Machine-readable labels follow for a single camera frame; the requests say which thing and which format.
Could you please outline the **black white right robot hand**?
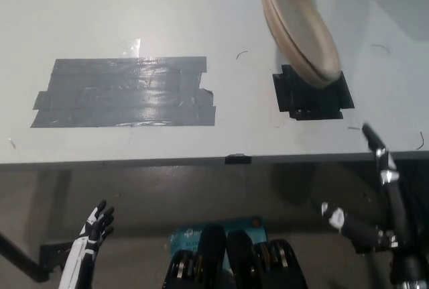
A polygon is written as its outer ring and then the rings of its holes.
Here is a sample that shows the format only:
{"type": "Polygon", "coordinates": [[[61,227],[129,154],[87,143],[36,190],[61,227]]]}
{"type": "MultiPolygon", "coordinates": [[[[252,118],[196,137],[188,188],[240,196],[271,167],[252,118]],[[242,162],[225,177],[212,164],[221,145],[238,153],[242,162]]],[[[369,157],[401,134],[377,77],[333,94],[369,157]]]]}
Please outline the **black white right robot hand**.
{"type": "Polygon", "coordinates": [[[390,251],[390,283],[394,288],[427,288],[428,260],[412,205],[406,198],[400,171],[387,146],[368,124],[361,128],[374,155],[381,190],[387,199],[387,229],[372,227],[327,202],[320,204],[322,218],[348,238],[362,253],[390,251]]]}

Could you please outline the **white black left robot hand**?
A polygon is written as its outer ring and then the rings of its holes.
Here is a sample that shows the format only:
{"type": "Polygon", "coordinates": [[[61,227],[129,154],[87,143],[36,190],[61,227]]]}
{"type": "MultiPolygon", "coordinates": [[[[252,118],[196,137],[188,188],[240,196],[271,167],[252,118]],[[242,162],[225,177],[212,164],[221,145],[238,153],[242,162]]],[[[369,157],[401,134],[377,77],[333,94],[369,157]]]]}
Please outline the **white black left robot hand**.
{"type": "Polygon", "coordinates": [[[86,219],[69,251],[60,279],[59,289],[92,288],[98,252],[105,239],[112,234],[114,208],[106,208],[102,200],[86,219]]]}

